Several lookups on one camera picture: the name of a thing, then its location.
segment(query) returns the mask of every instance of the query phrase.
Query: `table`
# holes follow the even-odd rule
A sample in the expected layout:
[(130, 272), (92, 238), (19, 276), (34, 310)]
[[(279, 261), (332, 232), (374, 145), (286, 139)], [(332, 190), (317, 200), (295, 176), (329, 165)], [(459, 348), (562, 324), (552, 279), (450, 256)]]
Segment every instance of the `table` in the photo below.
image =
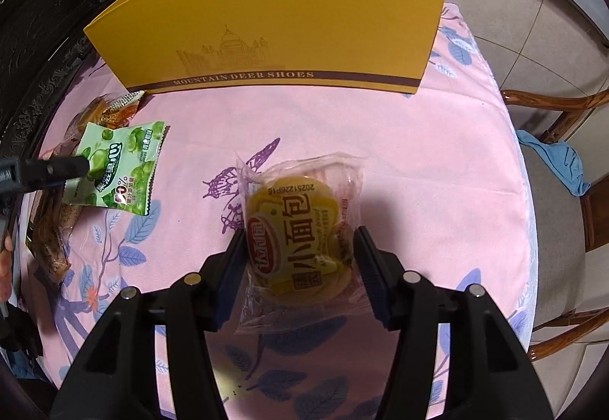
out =
[[(43, 150), (93, 97), (123, 91), (103, 61), (89, 67), (60, 106)], [(256, 155), (260, 170), (338, 150), (364, 157), (362, 220), (377, 245), (438, 286), (481, 282), (528, 345), (537, 294), (531, 191), (507, 109), (454, 4), (445, 5), (413, 96), (281, 85), (192, 90), (152, 96), (132, 124), (156, 120), (169, 130), (147, 218), (85, 208), (59, 294), (19, 244), (24, 294), (57, 385), (121, 288), (168, 287), (226, 248), (241, 220), (237, 155)], [(208, 339), (231, 419), (373, 418), (397, 334), (366, 314), (283, 334), (235, 335), (239, 310)], [(443, 409), (449, 341), (441, 326), (429, 416)], [(162, 327), (156, 346), (161, 408), (171, 412)]]

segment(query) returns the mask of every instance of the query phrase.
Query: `red logo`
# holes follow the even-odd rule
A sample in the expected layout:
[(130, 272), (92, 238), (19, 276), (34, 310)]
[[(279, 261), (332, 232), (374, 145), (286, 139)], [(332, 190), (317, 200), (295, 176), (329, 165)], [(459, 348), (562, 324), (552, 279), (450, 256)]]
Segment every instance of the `red logo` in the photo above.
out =
[(247, 245), (254, 266), (263, 274), (270, 274), (275, 267), (273, 243), (266, 222), (252, 217), (247, 222)]

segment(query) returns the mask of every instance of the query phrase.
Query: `green candy bag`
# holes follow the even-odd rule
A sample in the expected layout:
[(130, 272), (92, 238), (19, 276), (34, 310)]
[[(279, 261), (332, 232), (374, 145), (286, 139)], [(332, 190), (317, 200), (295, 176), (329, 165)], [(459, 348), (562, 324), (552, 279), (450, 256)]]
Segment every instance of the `green candy bag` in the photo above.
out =
[(89, 172), (66, 181), (63, 202), (148, 215), (164, 133), (162, 121), (115, 130), (88, 123), (75, 155), (89, 159)]

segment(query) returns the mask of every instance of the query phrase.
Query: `chair seat cushion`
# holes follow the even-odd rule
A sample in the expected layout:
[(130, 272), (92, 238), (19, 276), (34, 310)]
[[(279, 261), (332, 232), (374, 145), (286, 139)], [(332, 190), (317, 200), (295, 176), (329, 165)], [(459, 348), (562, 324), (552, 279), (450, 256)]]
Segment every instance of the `chair seat cushion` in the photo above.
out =
[(585, 244), (579, 197), (556, 178), (531, 147), (521, 145), (531, 183), (539, 283), (534, 326), (573, 310), (583, 298)]

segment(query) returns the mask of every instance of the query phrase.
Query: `plastic wrapper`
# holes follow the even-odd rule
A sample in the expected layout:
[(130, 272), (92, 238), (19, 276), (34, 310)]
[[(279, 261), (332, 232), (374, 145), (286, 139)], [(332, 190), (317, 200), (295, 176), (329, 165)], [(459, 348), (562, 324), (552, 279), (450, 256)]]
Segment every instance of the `plastic wrapper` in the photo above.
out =
[(248, 285), (237, 332), (285, 332), (370, 310), (353, 258), (361, 159), (343, 153), (258, 174), (238, 164)]
[[(62, 143), (43, 154), (43, 158), (73, 155), (87, 123), (106, 128), (127, 126), (138, 110), (144, 92), (125, 95), (106, 94), (95, 98), (68, 125)], [(30, 211), (26, 245), (49, 279), (62, 282), (70, 264), (68, 239), (82, 211), (81, 205), (62, 203), (63, 186), (36, 192)]]
[(76, 155), (89, 159), (89, 172), (66, 181), (63, 201), (148, 215), (164, 133), (162, 121), (116, 130), (88, 123)]

